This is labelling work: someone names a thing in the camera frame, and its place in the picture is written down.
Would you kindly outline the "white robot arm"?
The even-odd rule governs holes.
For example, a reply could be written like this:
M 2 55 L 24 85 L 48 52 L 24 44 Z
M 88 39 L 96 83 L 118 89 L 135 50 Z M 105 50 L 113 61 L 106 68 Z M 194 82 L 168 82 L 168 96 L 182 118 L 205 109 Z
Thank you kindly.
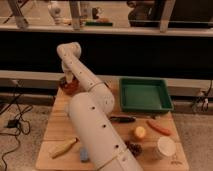
M 114 95 L 106 84 L 79 60 L 80 44 L 60 44 L 57 46 L 57 53 L 62 60 L 62 66 L 71 72 L 84 88 L 84 92 L 70 99 L 67 113 L 95 170 L 143 171 L 107 117 L 115 106 Z

